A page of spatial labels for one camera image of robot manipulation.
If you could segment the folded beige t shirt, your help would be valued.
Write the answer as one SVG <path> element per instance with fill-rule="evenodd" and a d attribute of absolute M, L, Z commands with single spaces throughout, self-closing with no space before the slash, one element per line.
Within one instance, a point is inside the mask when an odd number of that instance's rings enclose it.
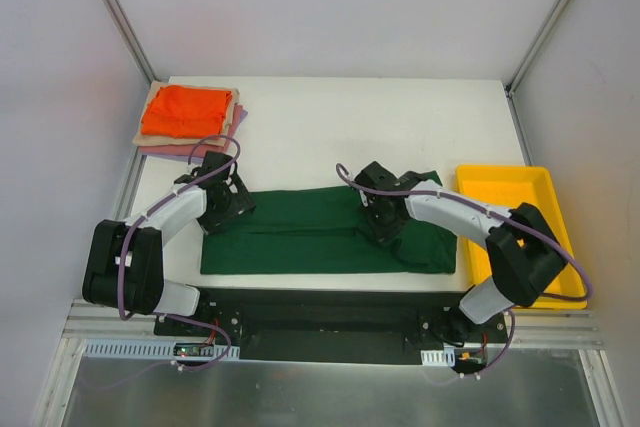
<path fill-rule="evenodd" d="M 150 88 L 149 94 L 147 95 L 147 98 L 146 98 L 146 101 L 145 101 L 145 104 L 144 104 L 144 108 L 143 108 L 142 115 L 144 114 L 145 109 L 146 109 L 146 107 L 147 107 L 148 103 L 151 101 L 151 99 L 154 97 L 154 95 L 158 92 L 158 90 L 159 90 L 161 87 L 165 87 L 165 86 L 168 86 L 168 85 L 180 85 L 180 84 L 167 84 L 167 83 L 161 83 L 161 82 L 156 82 L 156 81 L 154 81 L 154 82 L 151 84 L 151 88 Z M 237 89 L 216 88 L 216 87 L 196 87 L 196 86 L 191 86 L 191 85 L 180 85 L 180 86 L 193 87 L 193 88 L 203 88 L 203 89 L 227 89 L 227 90 L 232 90 L 232 91 L 234 92 L 233 104 L 229 107 L 229 109 L 228 109 L 228 111 L 227 111 L 227 115 L 228 115 L 228 117 L 227 117 L 227 120 L 226 120 L 226 122 L 225 122 L 225 125 L 224 125 L 224 128 L 223 128 L 223 131 L 222 131 L 222 133 L 221 133 L 221 134 L 228 134 L 228 133 L 230 132 L 230 130 L 231 130 L 231 126 L 232 126 L 232 125 L 233 125 L 233 123 L 234 123 L 234 111 L 235 111 L 235 108 L 236 108 L 236 106 L 237 106 L 237 104 L 238 104 L 238 101 L 239 101 L 239 92 L 238 92 L 238 90 L 237 90 Z M 140 132 L 140 128 L 141 128 L 141 118 L 140 118 L 140 121 L 139 121 L 138 131 L 136 132 L 136 134 L 137 134 L 137 133 L 141 134 L 141 132 Z M 144 140 L 152 140 L 152 141 L 159 140 L 160 138 L 164 137 L 164 136 L 145 136 L 145 135 L 142 135 L 142 136 L 143 136 L 143 139 L 144 139 Z M 177 140 L 177 141 L 185 140 L 185 139 L 173 139 L 173 138 L 169 138 L 169 137 L 164 137 L 164 138 L 165 138 L 166 140 L 169 140 L 169 141 L 173 141 L 173 140 Z"/>

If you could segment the folded pink t shirt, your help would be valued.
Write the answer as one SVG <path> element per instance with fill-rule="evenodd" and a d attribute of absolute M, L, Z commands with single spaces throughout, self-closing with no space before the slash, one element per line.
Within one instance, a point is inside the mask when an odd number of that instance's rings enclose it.
<path fill-rule="evenodd" d="M 205 140 L 202 143 L 199 143 L 199 139 L 169 141 L 164 137 L 152 141 L 144 140 L 139 133 L 133 138 L 132 143 L 145 155 L 178 160 L 203 159 L 207 152 L 226 153 L 231 145 L 226 138 Z"/>

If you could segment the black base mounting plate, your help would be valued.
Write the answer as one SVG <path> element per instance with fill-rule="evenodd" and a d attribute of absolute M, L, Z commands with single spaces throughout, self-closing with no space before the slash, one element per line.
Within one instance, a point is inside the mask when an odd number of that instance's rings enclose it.
<path fill-rule="evenodd" d="M 477 347 L 507 340 L 503 315 L 481 327 L 451 325 L 455 292 L 363 292 L 204 288 L 195 323 L 157 321 L 154 334 L 195 340 L 217 324 L 219 345 L 243 360 L 417 365 L 450 341 Z"/>

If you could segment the aluminium front rail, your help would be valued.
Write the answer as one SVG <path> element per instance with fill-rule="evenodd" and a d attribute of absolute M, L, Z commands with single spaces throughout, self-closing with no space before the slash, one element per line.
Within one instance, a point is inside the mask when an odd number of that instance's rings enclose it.
<path fill-rule="evenodd" d="M 87 303 L 72 302 L 62 336 L 75 339 L 157 340 L 155 318 L 136 316 L 120 319 L 117 311 Z M 515 312 L 516 348 L 602 350 L 601 331 L 589 310 L 519 309 Z"/>

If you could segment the aluminium frame post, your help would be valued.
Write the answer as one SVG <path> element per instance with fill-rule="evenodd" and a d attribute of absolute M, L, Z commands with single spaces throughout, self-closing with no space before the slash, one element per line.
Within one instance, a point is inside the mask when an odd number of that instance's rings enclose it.
<path fill-rule="evenodd" d="M 512 98 L 522 84 L 572 2 L 573 0 L 555 0 L 553 2 L 514 73 L 505 83 L 505 93 L 508 98 Z"/>
<path fill-rule="evenodd" d="M 158 77 L 120 0 L 102 0 L 136 66 L 148 83 Z"/>

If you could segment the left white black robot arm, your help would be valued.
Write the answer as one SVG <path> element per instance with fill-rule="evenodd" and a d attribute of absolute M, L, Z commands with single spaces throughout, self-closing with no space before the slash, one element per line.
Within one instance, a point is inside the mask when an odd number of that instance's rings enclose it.
<path fill-rule="evenodd" d="M 236 173 L 221 173 L 202 182 L 191 175 L 179 177 L 146 210 L 96 226 L 82 285 L 84 300 L 115 308 L 126 317 L 177 315 L 177 324 L 188 335 L 204 334 L 212 314 L 200 304 L 201 290 L 165 278 L 164 247 L 193 222 L 209 235 L 254 209 Z"/>

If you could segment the dark green t shirt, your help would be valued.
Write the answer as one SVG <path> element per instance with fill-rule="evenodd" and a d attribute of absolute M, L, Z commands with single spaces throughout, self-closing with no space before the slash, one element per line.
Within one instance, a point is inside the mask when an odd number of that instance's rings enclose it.
<path fill-rule="evenodd" d="M 256 192 L 256 209 L 205 236 L 203 275 L 452 274 L 457 238 L 433 224 L 407 221 L 390 245 L 359 228 L 361 198 L 346 185 Z"/>

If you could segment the left aluminium frame post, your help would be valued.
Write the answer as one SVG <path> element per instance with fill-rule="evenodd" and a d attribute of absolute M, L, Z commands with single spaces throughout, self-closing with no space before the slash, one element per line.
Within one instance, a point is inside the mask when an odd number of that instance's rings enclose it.
<path fill-rule="evenodd" d="M 120 0 L 102 0 L 136 66 L 148 83 L 158 77 Z"/>

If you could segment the yellow plastic tray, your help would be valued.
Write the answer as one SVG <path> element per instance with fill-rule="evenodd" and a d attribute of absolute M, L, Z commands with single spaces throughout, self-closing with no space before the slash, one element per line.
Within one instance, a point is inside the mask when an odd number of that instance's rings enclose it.
<path fill-rule="evenodd" d="M 456 168 L 457 192 L 481 202 L 516 208 L 526 202 L 536 206 L 544 216 L 559 244 L 573 252 L 563 214 L 549 171 L 543 167 L 460 165 Z M 546 289 L 532 307 L 549 310 L 583 310 L 585 294 L 579 274 L 570 266 Z"/>

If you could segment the right aluminium frame post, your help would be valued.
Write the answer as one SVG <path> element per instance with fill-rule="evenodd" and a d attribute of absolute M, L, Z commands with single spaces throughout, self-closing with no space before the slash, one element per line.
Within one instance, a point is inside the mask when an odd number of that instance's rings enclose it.
<path fill-rule="evenodd" d="M 505 93 L 508 98 L 512 98 L 522 84 L 572 2 L 573 0 L 555 0 L 553 2 L 514 73 L 505 83 Z"/>

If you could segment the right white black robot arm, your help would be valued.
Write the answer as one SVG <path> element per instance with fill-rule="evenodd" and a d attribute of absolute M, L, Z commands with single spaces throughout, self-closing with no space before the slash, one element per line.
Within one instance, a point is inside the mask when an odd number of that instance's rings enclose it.
<path fill-rule="evenodd" d="M 564 268 L 575 263 L 542 214 L 527 203 L 516 209 L 492 206 L 433 182 L 412 191 L 363 187 L 361 192 L 377 226 L 408 219 L 431 223 L 487 253 L 489 277 L 470 288 L 440 323 L 431 324 L 432 335 L 449 345 L 473 341 L 492 317 L 511 307 L 532 306 Z"/>

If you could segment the folded orange t shirt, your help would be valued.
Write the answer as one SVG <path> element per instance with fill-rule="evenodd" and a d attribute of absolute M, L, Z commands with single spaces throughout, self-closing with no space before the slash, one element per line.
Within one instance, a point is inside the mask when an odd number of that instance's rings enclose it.
<path fill-rule="evenodd" d="M 161 87 L 141 118 L 145 136 L 200 139 L 221 134 L 234 92 L 168 85 Z"/>

